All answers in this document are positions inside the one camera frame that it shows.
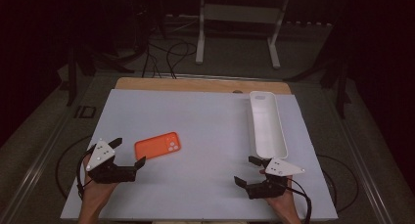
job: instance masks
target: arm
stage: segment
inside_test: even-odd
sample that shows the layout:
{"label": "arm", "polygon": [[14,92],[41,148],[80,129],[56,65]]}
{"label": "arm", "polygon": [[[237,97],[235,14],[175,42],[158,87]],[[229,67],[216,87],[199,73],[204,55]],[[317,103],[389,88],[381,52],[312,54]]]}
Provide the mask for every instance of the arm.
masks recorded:
{"label": "arm", "polygon": [[[87,156],[83,161],[84,167],[91,158],[91,155]],[[110,199],[111,194],[113,193],[116,185],[118,183],[112,184],[99,184],[88,176],[88,173],[85,171],[85,180],[84,180],[84,194],[82,200],[82,207],[79,213],[78,223],[79,224],[92,224],[97,223],[98,216],[102,208],[107,204]]]}
{"label": "arm", "polygon": [[[288,186],[291,188],[293,176],[288,177]],[[284,224],[299,224],[300,218],[297,214],[296,206],[294,204],[293,192],[286,190],[285,193],[277,198],[265,199],[268,204],[274,209],[275,214],[281,219]]]}

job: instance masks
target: white tray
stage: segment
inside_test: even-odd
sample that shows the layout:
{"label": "white tray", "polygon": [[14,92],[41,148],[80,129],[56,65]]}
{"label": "white tray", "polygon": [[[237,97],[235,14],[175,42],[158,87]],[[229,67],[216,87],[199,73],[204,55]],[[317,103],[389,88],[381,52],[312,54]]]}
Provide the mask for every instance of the white tray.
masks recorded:
{"label": "white tray", "polygon": [[252,148],[262,158],[286,158],[288,151],[275,95],[271,92],[252,91],[250,99]]}

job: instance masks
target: phone case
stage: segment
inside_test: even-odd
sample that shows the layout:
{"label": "phone case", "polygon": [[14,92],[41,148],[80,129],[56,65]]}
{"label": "phone case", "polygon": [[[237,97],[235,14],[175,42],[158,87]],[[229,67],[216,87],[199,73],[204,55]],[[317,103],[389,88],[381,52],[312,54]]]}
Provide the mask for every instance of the phone case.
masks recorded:
{"label": "phone case", "polygon": [[170,132],[159,136],[140,140],[135,143],[135,157],[153,158],[162,155],[175,153],[181,149],[177,133]]}

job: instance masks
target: floor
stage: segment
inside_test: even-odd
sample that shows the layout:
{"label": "floor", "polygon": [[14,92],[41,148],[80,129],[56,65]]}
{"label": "floor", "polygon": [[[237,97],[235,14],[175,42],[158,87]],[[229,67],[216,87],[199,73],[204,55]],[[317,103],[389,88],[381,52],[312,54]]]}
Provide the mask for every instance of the floor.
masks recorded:
{"label": "floor", "polygon": [[[282,67],[276,70],[268,56],[267,34],[242,28],[223,31],[215,24],[207,30],[204,63],[196,65],[194,46],[188,43],[196,44],[198,25],[194,18],[178,20],[166,23],[167,40],[157,31],[152,36],[146,77],[282,81],[312,66],[331,29],[284,24],[276,44]],[[174,46],[182,40],[188,43]],[[122,55],[128,52],[120,50]],[[174,55],[189,53],[183,60]],[[173,68],[174,74],[167,60],[172,66],[180,61]],[[96,62],[94,76],[78,72],[79,91],[72,107],[66,106],[68,92],[57,89],[16,131],[0,150],[1,223],[74,223],[61,220],[60,214],[77,160],[88,146],[117,79],[140,77],[144,63],[146,55],[124,64],[135,70],[125,74]],[[63,81],[67,80],[67,67],[60,74]],[[341,119],[333,107],[334,89],[319,85],[322,74],[317,72],[289,85],[321,167],[330,175],[326,182],[339,219],[328,223],[415,223],[415,199],[352,80],[346,87],[350,99],[345,104],[346,119]],[[97,112],[93,117],[79,117],[79,107],[96,108]]]}

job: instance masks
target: white metal frame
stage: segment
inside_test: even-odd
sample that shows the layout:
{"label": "white metal frame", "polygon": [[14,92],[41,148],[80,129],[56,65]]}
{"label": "white metal frame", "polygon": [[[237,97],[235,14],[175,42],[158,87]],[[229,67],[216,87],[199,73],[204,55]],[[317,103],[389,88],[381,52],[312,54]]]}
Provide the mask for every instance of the white metal frame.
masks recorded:
{"label": "white metal frame", "polygon": [[284,0],[281,8],[259,8],[206,4],[201,0],[199,15],[199,39],[196,52],[196,64],[201,65],[204,62],[205,52],[205,20],[219,20],[231,22],[264,22],[275,24],[272,36],[268,37],[268,48],[271,56],[272,67],[278,69],[281,67],[278,58],[275,42],[284,19],[289,0]]}

